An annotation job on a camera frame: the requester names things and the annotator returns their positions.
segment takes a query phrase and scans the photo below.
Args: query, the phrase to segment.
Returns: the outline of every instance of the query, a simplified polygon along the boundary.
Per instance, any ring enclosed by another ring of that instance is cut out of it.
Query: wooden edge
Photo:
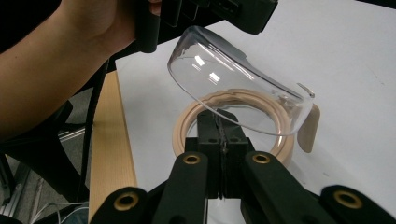
[[[300,148],[306,152],[310,153],[314,147],[315,136],[317,135],[317,129],[320,119],[319,107],[313,104],[308,117],[304,121],[300,130],[297,133],[297,142]]]
[[[136,186],[117,72],[106,75],[92,130],[89,222],[113,191]]]

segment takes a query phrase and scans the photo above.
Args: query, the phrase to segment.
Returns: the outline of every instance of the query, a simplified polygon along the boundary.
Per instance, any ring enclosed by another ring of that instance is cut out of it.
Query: white table surface
[[[259,35],[226,21],[207,28],[265,74],[315,92],[321,117],[313,152],[296,145],[288,167],[300,183],[316,194],[334,184],[357,189],[396,217],[396,10],[350,0],[281,0]],[[145,190],[168,178],[173,126],[192,102],[166,67],[176,43],[116,61],[138,187]],[[269,150],[273,137],[246,132],[256,149]],[[239,211],[234,200],[213,201],[208,223],[241,223],[226,206]]]

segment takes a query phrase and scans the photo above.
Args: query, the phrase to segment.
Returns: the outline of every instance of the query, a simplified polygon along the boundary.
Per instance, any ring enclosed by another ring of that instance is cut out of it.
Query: clear plastic visor
[[[195,101],[250,130],[271,135],[296,133],[312,107],[313,94],[289,80],[259,71],[228,41],[192,26],[181,36],[168,62],[175,82]]]

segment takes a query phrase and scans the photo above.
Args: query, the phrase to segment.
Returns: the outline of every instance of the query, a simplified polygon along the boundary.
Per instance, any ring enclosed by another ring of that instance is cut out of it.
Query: wooden ring
[[[210,93],[200,99],[200,102],[208,107],[222,105],[250,105],[266,113],[274,122],[276,130],[280,133],[290,130],[290,119],[288,112],[282,105],[261,92],[231,89],[227,91],[217,91]],[[196,120],[199,113],[206,110],[206,107],[199,102],[191,103],[179,116],[173,131],[173,149],[178,156],[184,152],[187,132]],[[270,153],[282,162],[285,166],[289,165],[294,146],[294,135],[278,136]]]

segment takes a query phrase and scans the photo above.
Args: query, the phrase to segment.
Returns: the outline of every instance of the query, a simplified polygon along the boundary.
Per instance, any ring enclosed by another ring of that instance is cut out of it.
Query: black clamp
[[[257,35],[270,20],[277,0],[162,0],[161,14],[156,15],[149,0],[136,1],[136,45],[139,51],[157,49],[160,26],[177,27],[181,16],[194,21],[199,8],[226,20],[240,30]]]
[[[186,139],[186,152],[165,182],[150,192],[116,190],[91,224],[202,224],[207,200],[218,197],[241,199],[242,215],[251,224],[396,223],[354,189],[330,186],[320,196],[304,189],[276,157],[256,151],[240,126],[210,111],[199,114],[197,127],[198,137]]]

